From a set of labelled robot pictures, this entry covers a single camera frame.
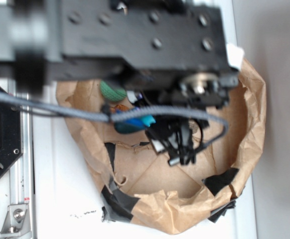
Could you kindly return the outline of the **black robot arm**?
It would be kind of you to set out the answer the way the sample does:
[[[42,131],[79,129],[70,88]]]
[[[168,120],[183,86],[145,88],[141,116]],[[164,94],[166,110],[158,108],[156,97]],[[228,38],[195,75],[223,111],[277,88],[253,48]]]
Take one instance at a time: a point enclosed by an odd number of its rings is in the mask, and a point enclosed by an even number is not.
[[[195,163],[193,146],[238,84],[218,7],[191,0],[9,0],[0,4],[0,77],[38,93],[50,81],[101,79],[136,95],[145,128],[169,165]]]

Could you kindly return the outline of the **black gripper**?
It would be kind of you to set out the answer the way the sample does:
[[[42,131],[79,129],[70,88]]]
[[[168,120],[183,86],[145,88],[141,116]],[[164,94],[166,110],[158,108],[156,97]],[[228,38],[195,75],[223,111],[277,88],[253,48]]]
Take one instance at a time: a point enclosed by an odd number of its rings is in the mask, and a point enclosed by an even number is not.
[[[153,117],[145,115],[116,122],[115,126],[147,127],[145,134],[157,154],[167,153],[169,166],[196,163],[196,155],[206,147],[200,140],[193,143],[193,129],[189,119],[183,117]]]

